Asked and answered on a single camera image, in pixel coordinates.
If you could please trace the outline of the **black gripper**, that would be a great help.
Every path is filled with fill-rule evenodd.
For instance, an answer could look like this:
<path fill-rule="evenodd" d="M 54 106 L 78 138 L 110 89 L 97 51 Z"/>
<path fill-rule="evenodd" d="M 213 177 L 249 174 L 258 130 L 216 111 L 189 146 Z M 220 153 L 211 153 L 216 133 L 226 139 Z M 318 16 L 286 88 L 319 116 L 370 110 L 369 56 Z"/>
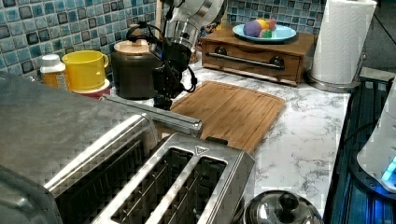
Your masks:
<path fill-rule="evenodd" d="M 191 50 L 183 44 L 164 42 L 150 44 L 149 51 L 161 61 L 161 65 L 152 70 L 154 90 L 159 94 L 153 98 L 154 106 L 169 111 L 171 99 L 185 90 L 181 79 L 188 68 Z"/>

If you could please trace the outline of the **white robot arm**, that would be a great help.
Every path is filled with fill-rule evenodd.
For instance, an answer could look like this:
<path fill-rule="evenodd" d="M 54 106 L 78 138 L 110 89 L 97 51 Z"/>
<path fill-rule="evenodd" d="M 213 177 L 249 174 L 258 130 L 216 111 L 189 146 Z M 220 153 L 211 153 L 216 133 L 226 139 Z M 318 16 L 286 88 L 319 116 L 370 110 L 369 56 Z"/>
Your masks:
<path fill-rule="evenodd" d="M 169 6 L 163 39 L 149 43 L 149 51 L 161 61 L 152 71 L 154 106 L 169 110 L 183 91 L 194 92 L 197 78 L 189 67 L 192 49 L 201 28 L 220 22 L 227 0 L 163 0 Z"/>

